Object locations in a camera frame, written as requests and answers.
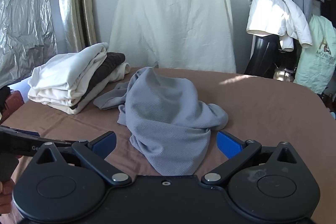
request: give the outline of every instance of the folded clothes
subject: folded clothes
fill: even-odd
[[[85,94],[90,79],[106,59],[107,43],[80,52],[58,54],[34,68],[28,81],[28,98],[39,103],[73,106]]]
[[[123,63],[119,65],[116,69],[113,70],[111,74],[109,74],[105,79],[101,82],[97,83],[88,93],[83,95],[81,100],[74,106],[61,106],[55,105],[52,103],[48,103],[49,106],[59,109],[67,114],[78,114],[83,110],[83,108],[93,100],[105,87],[109,82],[117,82],[119,80],[124,79],[125,75],[130,72],[130,66],[128,63]]]
[[[204,159],[211,129],[220,130],[228,121],[221,107],[198,100],[191,81],[157,75],[150,67],[93,103],[100,109],[119,107],[118,123],[131,131],[131,144],[165,176],[193,174]]]
[[[124,61],[124,54],[117,52],[108,52],[104,62],[100,65],[99,68],[97,68],[97,70],[92,75],[92,78],[90,79],[88,88],[84,95],[81,97],[77,104],[71,106],[70,108],[76,109],[78,104],[91,92],[91,90],[95,86],[97,86],[98,83],[101,83],[104,79],[106,79],[112,73],[112,71],[114,71],[114,69],[120,64],[124,63]],[[121,67],[119,69],[121,70],[121,73],[125,75],[125,68]]]
[[[68,114],[80,112],[109,81],[124,77],[129,65],[122,53],[106,53],[107,43],[60,54],[33,70],[28,98]]]

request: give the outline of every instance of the silver rivet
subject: silver rivet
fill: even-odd
[[[204,176],[206,181],[214,182],[219,181],[221,179],[221,175],[217,173],[208,173]]]
[[[128,180],[128,175],[125,173],[116,173],[112,176],[113,181],[122,182]]]

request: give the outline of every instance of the mattress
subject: mattress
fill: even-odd
[[[125,77],[128,81],[136,69]],[[289,141],[298,151],[320,186],[321,199],[314,212],[317,223],[336,223],[336,121],[320,98],[307,88],[288,82],[248,75],[204,72],[182,69],[156,69],[160,75],[187,78],[198,90],[199,100],[221,106],[229,116],[225,130],[241,140],[255,139],[265,146]],[[107,85],[102,93],[113,89]],[[117,124],[119,111],[101,111],[92,102],[81,113],[67,115],[49,106],[27,102],[11,115],[4,125],[37,131],[51,139],[92,140],[113,130],[117,146],[106,161],[133,178],[138,175],[159,175],[146,158],[129,142],[127,127]],[[213,132],[206,157],[196,171],[201,177],[227,158],[216,146]],[[13,174],[17,180],[29,162],[20,159]],[[3,224],[17,222],[16,209],[3,215]]]

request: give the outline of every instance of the hand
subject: hand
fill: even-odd
[[[0,182],[0,214],[7,214],[11,212],[13,187],[13,180],[9,180],[3,183]]]

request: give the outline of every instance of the cream folded cloth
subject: cream folded cloth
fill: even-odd
[[[98,83],[87,95],[86,97],[78,103],[77,108],[72,109],[69,106],[57,105],[53,103],[46,103],[47,105],[59,109],[67,114],[78,114],[83,110],[83,108],[93,100],[109,82],[117,82],[124,79],[125,75],[130,72],[131,68],[128,63],[123,63],[119,65],[108,77],[103,81]]]
[[[73,106],[85,94],[92,75],[106,59],[107,43],[80,52],[58,54],[34,68],[28,98],[42,104]]]

